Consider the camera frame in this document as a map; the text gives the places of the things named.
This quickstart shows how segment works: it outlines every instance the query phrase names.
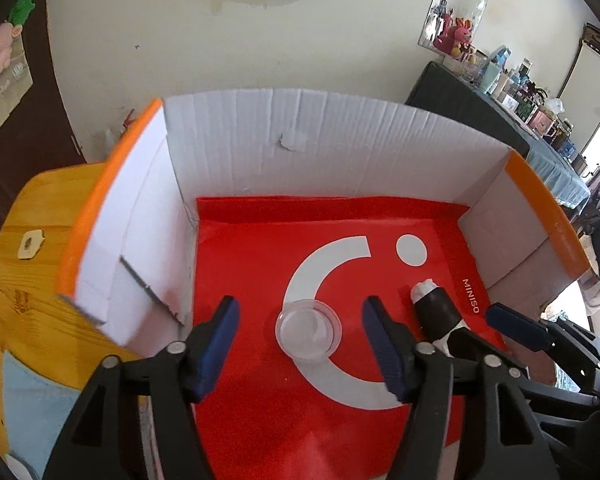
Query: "brown door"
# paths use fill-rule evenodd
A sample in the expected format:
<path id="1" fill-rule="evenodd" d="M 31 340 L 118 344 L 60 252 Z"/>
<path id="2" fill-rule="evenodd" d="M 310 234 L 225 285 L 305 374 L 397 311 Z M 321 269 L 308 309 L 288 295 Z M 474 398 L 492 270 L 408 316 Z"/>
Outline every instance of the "brown door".
<path id="1" fill-rule="evenodd" d="M 84 163 L 64 112 L 49 49 L 46 0 L 22 38 L 33 86 L 0 128 L 0 228 L 22 187 L 38 173 Z"/>

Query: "screw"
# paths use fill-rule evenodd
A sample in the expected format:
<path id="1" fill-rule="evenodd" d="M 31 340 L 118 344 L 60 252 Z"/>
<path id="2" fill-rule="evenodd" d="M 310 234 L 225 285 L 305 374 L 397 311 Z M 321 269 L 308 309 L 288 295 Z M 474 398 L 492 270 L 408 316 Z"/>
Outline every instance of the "screw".
<path id="1" fill-rule="evenodd" d="M 436 353 L 436 347 L 431 343 L 423 341 L 416 345 L 416 352 L 423 355 L 433 355 Z"/>
<path id="2" fill-rule="evenodd" d="M 502 360 L 497 355 L 489 354 L 484 356 L 484 364 L 491 368 L 497 368 L 502 364 Z"/>
<path id="3" fill-rule="evenodd" d="M 102 367 L 110 370 L 118 366 L 120 358 L 117 355 L 108 355 L 102 360 Z"/>
<path id="4" fill-rule="evenodd" d="M 173 343 L 169 343 L 167 346 L 167 352 L 170 354 L 182 354 L 187 349 L 187 345 L 185 345 L 182 341 L 174 341 Z"/>

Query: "clear plastic cup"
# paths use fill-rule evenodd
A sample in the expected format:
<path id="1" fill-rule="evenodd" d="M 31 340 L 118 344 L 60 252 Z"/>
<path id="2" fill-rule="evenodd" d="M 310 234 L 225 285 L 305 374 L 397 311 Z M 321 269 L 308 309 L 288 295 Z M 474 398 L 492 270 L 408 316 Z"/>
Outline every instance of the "clear plastic cup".
<path id="1" fill-rule="evenodd" d="M 320 362 L 338 348 L 342 324 L 333 309 L 321 301 L 294 301 L 278 316 L 276 339 L 294 361 Z"/>

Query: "yellow wooden surface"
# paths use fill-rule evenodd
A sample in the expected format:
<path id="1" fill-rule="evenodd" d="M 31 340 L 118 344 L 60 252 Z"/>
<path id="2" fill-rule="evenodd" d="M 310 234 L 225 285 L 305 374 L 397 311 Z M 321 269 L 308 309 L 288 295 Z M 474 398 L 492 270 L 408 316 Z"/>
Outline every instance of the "yellow wooden surface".
<path id="1" fill-rule="evenodd" d="M 54 293 L 56 270 L 71 225 L 104 164 L 86 164 L 34 177 L 20 192 L 0 231 L 0 454 L 9 446 L 2 411 L 2 352 L 55 382 L 82 388 L 104 356 L 119 348 Z M 45 241 L 32 260 L 16 252 L 25 232 Z"/>

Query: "red paper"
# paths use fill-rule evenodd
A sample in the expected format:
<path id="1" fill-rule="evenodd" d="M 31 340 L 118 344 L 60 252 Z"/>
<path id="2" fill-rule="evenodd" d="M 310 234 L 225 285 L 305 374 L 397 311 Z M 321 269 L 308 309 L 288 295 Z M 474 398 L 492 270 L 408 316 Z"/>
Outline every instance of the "red paper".
<path id="1" fill-rule="evenodd" d="M 465 206 L 403 198 L 205 198 L 198 210 L 194 322 L 208 320 L 225 294 L 240 303 L 240 326 L 218 386 L 196 412 L 222 480 L 366 480 L 390 468 L 408 407 L 340 404 L 309 384 L 276 342 L 291 277 L 330 242 L 366 237 L 370 251 L 330 272 L 316 295 L 342 322 L 331 360 L 346 373 L 382 381 L 362 327 L 367 296 L 379 296 L 395 320 L 422 338 L 409 293 L 427 278 L 446 288 L 472 330 L 502 346 L 482 318 L 487 291 L 458 227 Z M 406 234 L 426 246 L 419 267 L 398 257 L 396 243 Z M 449 442 L 460 435 L 461 417 L 455 399 Z"/>

